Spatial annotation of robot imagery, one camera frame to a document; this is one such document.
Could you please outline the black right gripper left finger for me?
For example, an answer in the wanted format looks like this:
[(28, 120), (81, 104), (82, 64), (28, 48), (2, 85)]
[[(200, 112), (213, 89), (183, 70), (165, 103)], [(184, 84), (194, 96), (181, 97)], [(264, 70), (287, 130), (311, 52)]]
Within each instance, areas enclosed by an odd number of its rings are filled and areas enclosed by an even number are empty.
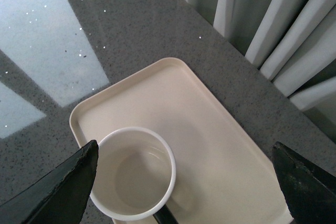
[(92, 140), (71, 157), (1, 205), (1, 223), (80, 223), (98, 163)]

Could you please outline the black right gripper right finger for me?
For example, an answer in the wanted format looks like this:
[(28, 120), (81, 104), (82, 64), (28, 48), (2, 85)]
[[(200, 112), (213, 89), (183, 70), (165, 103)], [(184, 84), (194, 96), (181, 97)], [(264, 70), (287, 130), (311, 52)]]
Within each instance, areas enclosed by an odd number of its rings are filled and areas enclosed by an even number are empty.
[(286, 145), (272, 147), (280, 189), (296, 223), (335, 223), (335, 177)]

